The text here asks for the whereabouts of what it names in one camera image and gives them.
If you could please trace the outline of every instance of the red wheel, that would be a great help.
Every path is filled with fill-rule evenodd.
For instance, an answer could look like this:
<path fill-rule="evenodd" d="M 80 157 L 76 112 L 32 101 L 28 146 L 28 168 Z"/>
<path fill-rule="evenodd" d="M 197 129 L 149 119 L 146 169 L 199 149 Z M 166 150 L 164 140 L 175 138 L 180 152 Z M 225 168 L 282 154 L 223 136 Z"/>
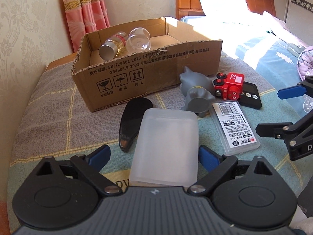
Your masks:
<path fill-rule="evenodd" d="M 227 75 L 226 75 L 225 73 L 221 72 L 221 73 L 218 73 L 218 74 L 216 75 L 216 77 L 217 77 L 218 79 L 224 80 L 224 79 L 227 78 Z"/>
<path fill-rule="evenodd" d="M 213 81 L 213 84 L 216 85 L 216 86 L 222 86 L 225 84 L 225 82 L 221 79 L 216 79 Z"/>

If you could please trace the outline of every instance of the red wooden toy train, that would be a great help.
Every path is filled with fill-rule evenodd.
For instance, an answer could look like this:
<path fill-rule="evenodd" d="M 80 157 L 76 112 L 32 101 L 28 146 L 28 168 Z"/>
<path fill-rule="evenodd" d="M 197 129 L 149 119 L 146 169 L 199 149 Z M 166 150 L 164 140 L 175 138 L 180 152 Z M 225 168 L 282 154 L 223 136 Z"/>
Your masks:
<path fill-rule="evenodd" d="M 216 97 L 221 97 L 223 100 L 238 100 L 243 94 L 243 84 L 245 75 L 240 73 L 230 72 L 218 73 L 217 79 L 213 81 Z"/>

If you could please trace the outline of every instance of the bedspread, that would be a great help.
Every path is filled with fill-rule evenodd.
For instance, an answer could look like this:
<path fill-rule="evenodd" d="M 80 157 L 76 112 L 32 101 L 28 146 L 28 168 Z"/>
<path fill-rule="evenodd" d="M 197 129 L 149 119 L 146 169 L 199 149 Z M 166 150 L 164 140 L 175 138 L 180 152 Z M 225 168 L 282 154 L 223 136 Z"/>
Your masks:
<path fill-rule="evenodd" d="M 214 29 L 217 37 L 223 40 L 222 50 L 226 54 L 245 61 L 277 91 L 301 82 L 298 59 L 287 50 L 286 42 L 267 32 L 268 27 L 221 23 L 206 16 L 186 16 L 181 21 L 201 31 Z M 307 95 L 288 99 L 287 102 L 301 117 L 313 109 L 313 98 Z"/>
<path fill-rule="evenodd" d="M 103 144 L 111 148 L 111 160 L 101 170 L 111 181 L 125 189 L 136 141 L 130 151 L 124 153 L 118 146 L 120 119 L 126 104 L 91 113 L 79 94 L 70 75 L 71 64 L 61 65 L 45 72 L 35 88 L 18 129 L 12 152 L 8 180 L 8 215 L 11 231 L 19 227 L 12 210 L 12 197 L 31 170 L 46 155 L 57 160 L 69 159 L 77 153 L 88 155 Z M 234 60 L 222 54 L 220 72 L 236 69 L 245 79 L 258 86 L 263 107 L 254 110 L 243 107 L 251 126 L 258 123 L 296 122 L 299 115 L 262 76 L 240 59 Z M 180 109 L 185 102 L 179 87 L 147 96 L 156 108 Z M 199 144 L 206 145 L 219 154 L 224 150 L 214 122 L 208 114 L 198 119 Z M 263 155 L 276 168 L 295 194 L 299 194 L 313 174 L 313 156 L 291 162 L 284 142 L 273 138 L 260 138 L 261 146 L 253 151 L 237 155 L 252 160 Z M 198 177 L 206 174 L 199 164 Z"/>

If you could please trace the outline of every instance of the clear plastic cup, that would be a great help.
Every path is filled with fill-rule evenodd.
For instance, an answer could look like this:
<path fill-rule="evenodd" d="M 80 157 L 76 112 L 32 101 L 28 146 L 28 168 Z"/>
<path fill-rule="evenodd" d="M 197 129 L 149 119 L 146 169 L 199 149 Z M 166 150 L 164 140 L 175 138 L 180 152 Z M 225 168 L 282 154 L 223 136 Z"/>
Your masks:
<path fill-rule="evenodd" d="M 126 42 L 126 49 L 129 53 L 148 51 L 151 48 L 150 33 L 143 27 L 132 30 Z"/>

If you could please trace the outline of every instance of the barcode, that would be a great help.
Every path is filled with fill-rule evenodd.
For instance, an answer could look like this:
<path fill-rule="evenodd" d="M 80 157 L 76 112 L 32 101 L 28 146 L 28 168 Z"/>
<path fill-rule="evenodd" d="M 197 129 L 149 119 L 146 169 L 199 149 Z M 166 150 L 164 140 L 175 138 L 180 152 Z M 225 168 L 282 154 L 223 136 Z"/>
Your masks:
<path fill-rule="evenodd" d="M 219 104 L 219 109 L 222 115 L 237 113 L 237 109 L 234 104 Z"/>

